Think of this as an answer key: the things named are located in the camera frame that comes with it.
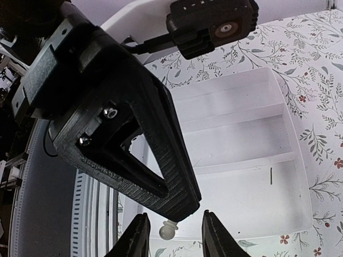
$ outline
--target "white ball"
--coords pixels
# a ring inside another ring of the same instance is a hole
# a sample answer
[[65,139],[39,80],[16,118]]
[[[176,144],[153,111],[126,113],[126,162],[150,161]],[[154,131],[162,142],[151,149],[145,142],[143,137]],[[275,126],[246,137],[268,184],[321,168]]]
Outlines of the white ball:
[[160,237],[164,240],[171,240],[175,236],[175,228],[169,225],[164,225],[160,228]]

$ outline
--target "gray panel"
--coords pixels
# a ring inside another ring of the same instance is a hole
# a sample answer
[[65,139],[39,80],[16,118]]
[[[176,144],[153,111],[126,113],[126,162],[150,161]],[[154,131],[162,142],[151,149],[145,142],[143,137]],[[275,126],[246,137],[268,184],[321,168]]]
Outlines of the gray panel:
[[46,121],[39,121],[30,149],[16,243],[18,257],[70,256],[71,214],[76,169],[42,148]]

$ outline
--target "white plastic container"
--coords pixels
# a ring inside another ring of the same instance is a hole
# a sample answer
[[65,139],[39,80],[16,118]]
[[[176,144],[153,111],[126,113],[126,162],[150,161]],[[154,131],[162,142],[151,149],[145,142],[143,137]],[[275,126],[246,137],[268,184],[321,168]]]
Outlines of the white plastic container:
[[[172,89],[171,94],[203,198],[200,209],[177,225],[174,239],[201,240],[207,209],[235,239],[311,228],[299,142],[270,68]],[[131,152],[160,174],[143,136],[134,141]],[[128,198],[123,229],[142,212],[151,221],[151,238],[160,238],[166,219]]]

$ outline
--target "tablecloth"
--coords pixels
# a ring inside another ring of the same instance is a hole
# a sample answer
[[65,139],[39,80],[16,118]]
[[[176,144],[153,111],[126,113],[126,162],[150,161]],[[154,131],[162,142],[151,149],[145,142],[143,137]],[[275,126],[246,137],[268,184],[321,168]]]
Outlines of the tablecloth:
[[[240,240],[238,244],[254,257],[337,257],[343,253],[342,12],[276,20],[208,55],[186,61],[176,52],[146,67],[172,89],[264,66],[275,72],[292,112],[314,223],[308,231]],[[202,243],[151,239],[150,255],[203,256]]]

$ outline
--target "plastic tray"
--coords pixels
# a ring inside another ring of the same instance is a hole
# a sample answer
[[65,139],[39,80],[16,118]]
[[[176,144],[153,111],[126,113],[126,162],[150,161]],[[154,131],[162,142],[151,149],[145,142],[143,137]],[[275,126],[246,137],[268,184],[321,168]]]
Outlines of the plastic tray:
[[[200,209],[178,224],[176,240],[201,240],[205,210],[235,239],[310,229],[312,210],[299,142],[270,68],[172,89],[185,144],[202,193]],[[131,153],[155,173],[144,136]],[[151,238],[166,219],[125,198],[123,229],[148,213]]]

